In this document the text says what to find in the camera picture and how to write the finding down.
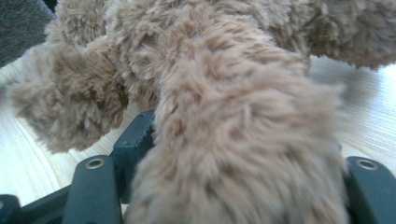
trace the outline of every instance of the curly fur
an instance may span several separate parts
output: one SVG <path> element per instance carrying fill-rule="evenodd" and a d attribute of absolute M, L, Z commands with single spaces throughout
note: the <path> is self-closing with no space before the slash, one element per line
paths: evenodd
<path fill-rule="evenodd" d="M 52 152 L 85 149 L 119 127 L 128 96 L 107 54 L 102 38 L 86 49 L 42 44 L 23 58 L 11 97 Z"/>
<path fill-rule="evenodd" d="M 394 62 L 395 12 L 392 0 L 63 0 L 12 95 L 54 151 L 117 127 L 124 89 L 156 108 L 128 223 L 347 223 L 342 88 L 310 80 L 309 56 Z"/>

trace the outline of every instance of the beige plush fabric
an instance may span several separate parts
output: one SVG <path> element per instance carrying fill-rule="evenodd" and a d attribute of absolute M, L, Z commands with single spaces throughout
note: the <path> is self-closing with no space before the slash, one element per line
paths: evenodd
<path fill-rule="evenodd" d="M 117 127 L 125 92 L 156 109 L 128 223 L 347 223 L 333 137 L 342 88 L 310 80 L 309 55 L 394 62 L 393 0 L 63 0 L 56 10 L 48 42 L 24 56 L 15 106 L 53 151 Z"/>

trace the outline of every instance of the teddy bear leg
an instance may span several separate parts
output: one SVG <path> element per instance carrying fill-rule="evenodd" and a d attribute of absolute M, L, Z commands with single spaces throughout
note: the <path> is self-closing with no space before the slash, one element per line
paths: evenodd
<path fill-rule="evenodd" d="M 105 37 L 85 49 L 42 44 L 21 59 L 24 67 L 10 96 L 50 151 L 84 149 L 120 125 L 128 96 Z"/>
<path fill-rule="evenodd" d="M 47 42 L 86 46 L 106 34 L 104 15 L 107 0 L 60 0 L 57 19 L 46 27 Z"/>
<path fill-rule="evenodd" d="M 396 2 L 330 1 L 308 26 L 311 52 L 376 69 L 396 62 Z"/>

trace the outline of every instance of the gray fabric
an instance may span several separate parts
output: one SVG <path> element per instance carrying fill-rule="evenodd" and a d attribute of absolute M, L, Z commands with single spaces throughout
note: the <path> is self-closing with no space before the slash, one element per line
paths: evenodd
<path fill-rule="evenodd" d="M 42 0 L 0 0 L 0 67 L 44 42 L 54 14 Z"/>

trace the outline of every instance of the plush toy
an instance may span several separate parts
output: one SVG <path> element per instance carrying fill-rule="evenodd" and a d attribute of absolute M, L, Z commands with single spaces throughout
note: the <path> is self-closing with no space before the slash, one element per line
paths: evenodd
<path fill-rule="evenodd" d="M 52 152 L 155 108 L 127 223 L 347 223 L 341 87 L 309 56 L 396 61 L 394 0 L 63 0 L 11 96 Z"/>

